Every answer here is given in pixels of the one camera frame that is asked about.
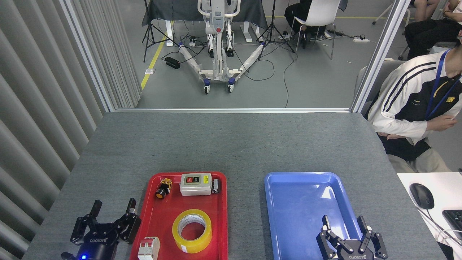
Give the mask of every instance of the white patient lift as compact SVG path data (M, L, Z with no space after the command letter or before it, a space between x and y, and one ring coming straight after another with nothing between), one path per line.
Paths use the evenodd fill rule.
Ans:
M229 69L226 56L232 57L234 51L231 43L233 38L231 21L241 10L241 0L197 0L197 10L204 15L206 22L205 31L209 53L213 53L212 69L202 69L182 43L180 43L179 52L198 73L199 78L204 81L205 94L210 92L210 80L227 81L228 92L231 93L234 89L234 82L255 63L264 43L257 47L239 69ZM226 49L223 45L223 32L226 35Z

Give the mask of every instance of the khaki pants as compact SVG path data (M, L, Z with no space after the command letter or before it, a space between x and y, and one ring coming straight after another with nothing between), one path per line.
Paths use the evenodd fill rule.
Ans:
M446 173L452 172L435 149L428 149L415 161L388 155L388 159L397 173Z

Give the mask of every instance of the computer mouse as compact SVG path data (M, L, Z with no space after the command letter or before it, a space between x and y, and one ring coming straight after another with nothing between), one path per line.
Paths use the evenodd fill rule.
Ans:
M412 183L409 189L411 190L415 202L420 208L429 210L435 207L433 195L427 187L420 183Z

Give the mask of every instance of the black capacitor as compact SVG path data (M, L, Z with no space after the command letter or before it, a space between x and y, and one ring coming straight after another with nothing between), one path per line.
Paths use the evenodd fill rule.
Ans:
M212 193L219 193L221 191L221 183L219 179L214 179L212 183Z

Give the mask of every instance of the yellow packing tape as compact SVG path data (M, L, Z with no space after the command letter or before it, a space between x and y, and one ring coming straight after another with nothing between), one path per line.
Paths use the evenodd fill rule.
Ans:
M204 226L204 233L194 240L187 240L181 236L184 227L190 223L199 223ZM212 240L212 222L209 216L201 210L185 210L173 222L172 234L181 251L189 254L198 253L204 250Z

